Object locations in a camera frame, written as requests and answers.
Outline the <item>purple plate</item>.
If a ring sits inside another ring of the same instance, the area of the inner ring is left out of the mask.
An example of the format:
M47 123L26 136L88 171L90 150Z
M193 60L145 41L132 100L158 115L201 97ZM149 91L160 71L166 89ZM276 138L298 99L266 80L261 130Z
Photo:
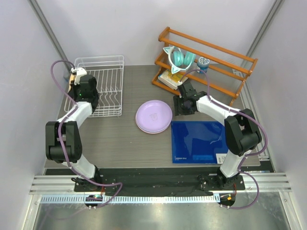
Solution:
M171 123L173 117L170 106L160 100L143 103L137 110L135 121L149 131L161 130Z

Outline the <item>orange plate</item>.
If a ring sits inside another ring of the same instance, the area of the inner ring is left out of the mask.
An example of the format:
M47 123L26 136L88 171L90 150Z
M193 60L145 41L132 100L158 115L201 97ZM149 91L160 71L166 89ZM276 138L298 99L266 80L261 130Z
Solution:
M70 90L71 90L71 85L74 84L74 79L75 79L75 75L74 75L74 74L71 74L70 77L69 77L69 81L68 81L68 90L67 90L67 93L70 92Z

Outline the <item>pink plate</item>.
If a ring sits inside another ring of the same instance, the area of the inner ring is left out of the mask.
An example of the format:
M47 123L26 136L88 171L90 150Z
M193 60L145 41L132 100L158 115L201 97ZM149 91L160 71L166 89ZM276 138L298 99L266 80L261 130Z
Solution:
M167 128L161 129L161 130L158 130L158 131L148 131L148 130L145 130L145 129L142 129L142 128L139 128L139 129L141 131L145 132L145 133L148 133L148 134L158 134L158 133L164 132Z

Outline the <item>blue plate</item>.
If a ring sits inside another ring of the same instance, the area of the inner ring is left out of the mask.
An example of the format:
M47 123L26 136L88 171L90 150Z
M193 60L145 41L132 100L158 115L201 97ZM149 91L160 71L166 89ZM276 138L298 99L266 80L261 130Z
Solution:
M136 121L136 125L138 126L138 128L144 129L137 121Z

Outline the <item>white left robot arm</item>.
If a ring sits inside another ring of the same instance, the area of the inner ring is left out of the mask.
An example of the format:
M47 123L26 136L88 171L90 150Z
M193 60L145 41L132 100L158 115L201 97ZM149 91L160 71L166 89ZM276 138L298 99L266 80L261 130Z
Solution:
M96 85L96 78L90 74L82 76L77 85L72 80L68 95L76 105L65 116L57 121L47 122L45 126L47 159L74 169L83 181L85 179L81 175L87 177L85 185L91 191L101 188L102 179L98 168L83 155L79 128L98 105Z

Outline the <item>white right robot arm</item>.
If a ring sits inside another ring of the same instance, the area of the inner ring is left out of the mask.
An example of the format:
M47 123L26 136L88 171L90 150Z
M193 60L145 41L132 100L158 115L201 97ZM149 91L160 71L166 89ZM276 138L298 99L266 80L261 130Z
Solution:
M175 115L206 114L224 126L227 155L217 171L217 185L222 189L233 186L239 176L243 159L262 141L258 123L251 110L238 110L197 92L190 82L179 83L179 96L174 96Z

